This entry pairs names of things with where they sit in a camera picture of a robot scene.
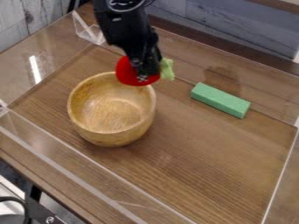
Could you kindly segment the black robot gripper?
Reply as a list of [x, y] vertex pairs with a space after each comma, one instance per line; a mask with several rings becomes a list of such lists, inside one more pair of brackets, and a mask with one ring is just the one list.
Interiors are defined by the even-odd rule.
[[128, 57], [137, 83], [160, 73], [158, 37], [145, 7], [153, 0], [93, 0], [93, 14], [106, 43]]

